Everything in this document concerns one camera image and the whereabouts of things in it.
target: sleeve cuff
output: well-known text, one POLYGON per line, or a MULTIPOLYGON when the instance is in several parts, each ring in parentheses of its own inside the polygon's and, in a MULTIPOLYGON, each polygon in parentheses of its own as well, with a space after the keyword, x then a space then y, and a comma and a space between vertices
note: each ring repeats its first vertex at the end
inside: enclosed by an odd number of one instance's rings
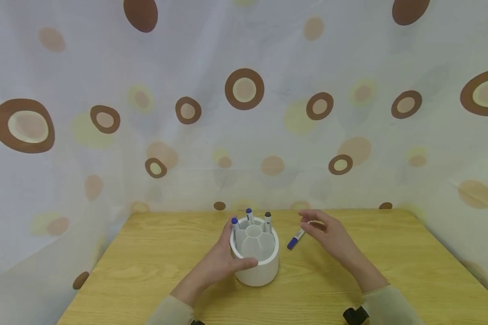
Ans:
POLYGON ((363 300, 363 308, 369 314, 371 325, 425 324, 404 295, 392 285, 365 293, 363 300))
POLYGON ((190 325, 193 308, 175 297, 166 297, 149 317, 147 325, 190 325))

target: blue marker cap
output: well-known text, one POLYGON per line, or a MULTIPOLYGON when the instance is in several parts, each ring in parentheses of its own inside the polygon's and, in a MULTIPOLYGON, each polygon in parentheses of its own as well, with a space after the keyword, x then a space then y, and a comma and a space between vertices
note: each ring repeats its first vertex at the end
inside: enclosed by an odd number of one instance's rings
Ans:
POLYGON ((289 244, 287 244, 287 249, 292 250, 293 247, 295 247, 296 243, 298 243, 298 239, 296 239, 295 237, 293 237, 291 239, 291 241, 289 242, 289 244))

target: pen holder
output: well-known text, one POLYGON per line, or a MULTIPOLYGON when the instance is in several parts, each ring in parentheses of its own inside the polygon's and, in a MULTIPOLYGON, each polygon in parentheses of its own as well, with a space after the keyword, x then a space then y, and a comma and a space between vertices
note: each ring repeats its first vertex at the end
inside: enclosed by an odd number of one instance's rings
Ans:
POLYGON ((270 283, 278 273, 278 236, 271 227, 265 232, 264 220, 255 217, 249 224, 247 218, 239 219, 240 230, 231 232, 230 246, 234 257, 254 257, 258 265, 249 270, 235 273, 235 277, 251 287, 261 287, 270 283))

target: marker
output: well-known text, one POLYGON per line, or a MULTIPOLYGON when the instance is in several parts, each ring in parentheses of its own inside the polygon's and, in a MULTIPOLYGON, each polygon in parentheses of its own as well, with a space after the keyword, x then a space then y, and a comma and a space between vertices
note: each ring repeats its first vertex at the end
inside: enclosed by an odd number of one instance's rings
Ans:
POLYGON ((266 232, 271 233, 271 213, 266 212, 264 215, 264 219, 266 220, 266 232))
POLYGON ((233 226, 233 239, 235 239, 235 248, 237 248, 237 230, 240 229, 239 220, 231 218, 231 225, 233 226))
POLYGON ((253 211, 250 208, 245 210, 245 215, 248 217, 248 221, 250 225, 254 225, 255 217, 253 216, 253 211))
POLYGON ((289 244, 287 244, 287 249, 292 250, 304 234, 305 231, 303 229, 298 230, 298 232, 293 236, 289 244))

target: wooden table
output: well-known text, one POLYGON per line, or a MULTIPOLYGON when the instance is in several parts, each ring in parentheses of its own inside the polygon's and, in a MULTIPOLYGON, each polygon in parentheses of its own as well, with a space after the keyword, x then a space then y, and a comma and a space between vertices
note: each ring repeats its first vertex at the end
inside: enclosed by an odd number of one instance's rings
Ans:
MULTIPOLYGON (((327 213, 343 222, 426 324, 488 325, 488 292, 410 213, 327 213)), ((228 216, 230 212, 132 215, 58 324, 144 324, 216 242, 228 216)), ((361 304, 354 279, 308 235, 292 251, 286 248, 299 229, 295 211, 272 211, 272 220, 281 240, 275 280, 251 288, 230 277, 204 293, 196 318, 207 325, 344 324, 343 311, 361 304)))

